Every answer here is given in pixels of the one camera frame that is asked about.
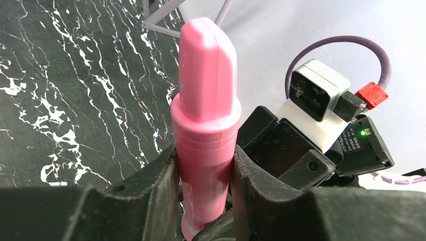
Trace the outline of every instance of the metal rod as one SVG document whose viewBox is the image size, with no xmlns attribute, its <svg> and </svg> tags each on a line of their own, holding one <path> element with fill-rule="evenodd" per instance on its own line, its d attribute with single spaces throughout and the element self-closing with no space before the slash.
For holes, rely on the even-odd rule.
<svg viewBox="0 0 426 241">
<path fill-rule="evenodd" d="M 144 8 L 144 20 L 149 17 L 149 0 L 142 0 L 142 7 Z"/>
<path fill-rule="evenodd" d="M 158 26 L 158 25 L 146 25 L 145 28 L 150 29 L 150 30 L 154 30 L 163 34 L 167 34 L 167 35 L 171 35 L 173 37 L 177 37 L 180 38 L 180 32 L 176 31 L 176 30 L 172 30 L 172 29 L 168 29 L 162 26 Z"/>
<path fill-rule="evenodd" d="M 218 13 L 218 16 L 216 17 L 215 24 L 220 26 L 222 22 L 225 19 L 226 14 L 228 13 L 229 9 L 231 8 L 232 0 L 225 0 L 224 4 L 222 5 L 221 10 Z"/>
<path fill-rule="evenodd" d="M 169 15 L 174 11 L 179 5 L 181 5 L 185 0 L 169 0 L 157 11 L 153 12 L 144 22 L 145 25 L 157 24 L 165 16 Z"/>
</svg>

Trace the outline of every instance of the pink cylinder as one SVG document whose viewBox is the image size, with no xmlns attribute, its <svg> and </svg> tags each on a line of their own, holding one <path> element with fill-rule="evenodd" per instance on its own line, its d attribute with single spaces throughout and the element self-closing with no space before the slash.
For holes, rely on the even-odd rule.
<svg viewBox="0 0 426 241">
<path fill-rule="evenodd" d="M 225 209 L 241 105 L 237 55 L 210 19 L 187 22 L 179 45 L 179 93 L 171 115 L 189 241 Z"/>
</svg>

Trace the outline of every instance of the screw hole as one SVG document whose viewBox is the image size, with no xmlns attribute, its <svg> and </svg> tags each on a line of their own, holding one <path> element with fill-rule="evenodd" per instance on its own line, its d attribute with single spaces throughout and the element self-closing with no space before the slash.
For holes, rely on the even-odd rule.
<svg viewBox="0 0 426 241">
<path fill-rule="evenodd" d="M 125 187 L 125 186 L 123 186 L 123 185 L 117 185 L 117 186 L 115 186 L 115 187 L 113 187 L 113 188 L 111 189 L 111 192 L 121 192 L 121 191 L 123 191 L 125 188 L 126 188 L 126 187 Z"/>
<path fill-rule="evenodd" d="M 318 163 L 317 162 L 309 162 L 308 163 L 308 165 L 307 165 L 307 167 L 309 168 L 309 170 L 311 170 L 311 171 L 316 171 L 316 170 L 318 170 L 319 168 L 320 168 L 320 166 L 318 165 Z"/>
</svg>

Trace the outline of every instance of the white backdrop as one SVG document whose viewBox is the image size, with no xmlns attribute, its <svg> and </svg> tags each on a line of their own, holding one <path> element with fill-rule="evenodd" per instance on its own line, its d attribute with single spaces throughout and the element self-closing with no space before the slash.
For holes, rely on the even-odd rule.
<svg viewBox="0 0 426 241">
<path fill-rule="evenodd" d="M 224 0 L 187 0 L 187 21 L 216 18 Z M 277 111 L 292 59 L 313 42 L 358 35 L 381 45 L 392 61 L 390 98 L 369 112 L 396 162 L 390 172 L 426 167 L 426 1 L 422 0 L 234 0 L 222 28 L 238 54 L 238 97 L 243 120 L 258 105 Z M 377 81 L 373 53 L 355 44 L 332 44 L 310 53 L 351 80 L 356 91 Z"/>
</svg>

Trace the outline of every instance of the red connector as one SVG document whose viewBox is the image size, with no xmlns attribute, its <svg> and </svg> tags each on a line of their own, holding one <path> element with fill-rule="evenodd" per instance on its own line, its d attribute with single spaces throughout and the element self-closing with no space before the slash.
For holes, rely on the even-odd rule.
<svg viewBox="0 0 426 241">
<path fill-rule="evenodd" d="M 374 82 L 368 83 L 366 86 L 362 87 L 355 95 L 367 103 L 367 109 L 374 109 L 389 97 L 389 95 Z"/>
</svg>

